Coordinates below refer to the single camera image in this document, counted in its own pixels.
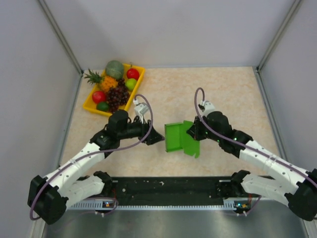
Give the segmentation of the green paper box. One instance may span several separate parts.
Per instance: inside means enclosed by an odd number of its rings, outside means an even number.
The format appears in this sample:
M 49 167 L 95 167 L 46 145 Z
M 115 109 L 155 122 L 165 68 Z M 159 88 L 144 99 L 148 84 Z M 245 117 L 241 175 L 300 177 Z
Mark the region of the green paper box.
M 193 122 L 187 120 L 165 124 L 165 151 L 170 153 L 182 150 L 184 154 L 198 158 L 200 156 L 200 142 L 187 133 L 192 125 Z

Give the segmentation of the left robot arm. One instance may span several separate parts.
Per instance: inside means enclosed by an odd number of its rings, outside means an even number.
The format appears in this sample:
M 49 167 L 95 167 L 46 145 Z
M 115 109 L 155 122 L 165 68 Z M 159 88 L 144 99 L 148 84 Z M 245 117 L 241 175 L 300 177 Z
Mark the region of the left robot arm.
M 126 111 L 118 110 L 77 155 L 54 172 L 31 180 L 27 200 L 30 219 L 43 219 L 51 225 L 74 204 L 94 195 L 110 195 L 112 184 L 107 173 L 97 171 L 92 176 L 82 176 L 111 153 L 121 151 L 121 140 L 131 138 L 146 145 L 164 140 L 164 136 L 153 128 L 151 120 L 143 121 L 140 116 L 131 120 Z

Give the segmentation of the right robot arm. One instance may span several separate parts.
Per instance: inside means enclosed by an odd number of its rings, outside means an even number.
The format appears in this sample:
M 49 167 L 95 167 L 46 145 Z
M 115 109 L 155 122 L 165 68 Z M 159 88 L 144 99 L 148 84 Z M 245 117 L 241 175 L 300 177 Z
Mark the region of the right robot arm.
M 312 221 L 317 217 L 317 171 L 297 167 L 264 149 L 250 135 L 233 129 L 221 112 L 195 117 L 186 131 L 194 140 L 210 139 L 233 156 L 265 171 L 270 178 L 248 171 L 234 173 L 231 190 L 237 196 L 257 194 L 287 206 L 299 218 Z

